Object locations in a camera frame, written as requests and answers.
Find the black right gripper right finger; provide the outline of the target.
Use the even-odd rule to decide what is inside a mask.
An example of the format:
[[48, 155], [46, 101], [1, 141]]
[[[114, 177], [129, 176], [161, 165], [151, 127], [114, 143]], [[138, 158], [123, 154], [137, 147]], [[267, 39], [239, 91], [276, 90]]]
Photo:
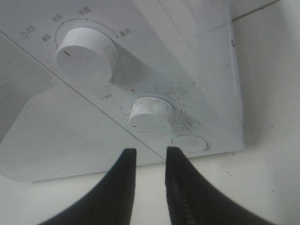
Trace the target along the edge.
[[210, 184], [177, 147], [168, 147], [166, 151], [165, 186], [173, 225], [265, 223]]

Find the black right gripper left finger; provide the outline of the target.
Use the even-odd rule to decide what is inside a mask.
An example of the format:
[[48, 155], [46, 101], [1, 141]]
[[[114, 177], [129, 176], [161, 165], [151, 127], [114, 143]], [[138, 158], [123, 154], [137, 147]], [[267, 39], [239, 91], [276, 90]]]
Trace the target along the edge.
[[84, 197], [43, 225], [129, 225], [135, 198], [136, 149], [124, 149]]

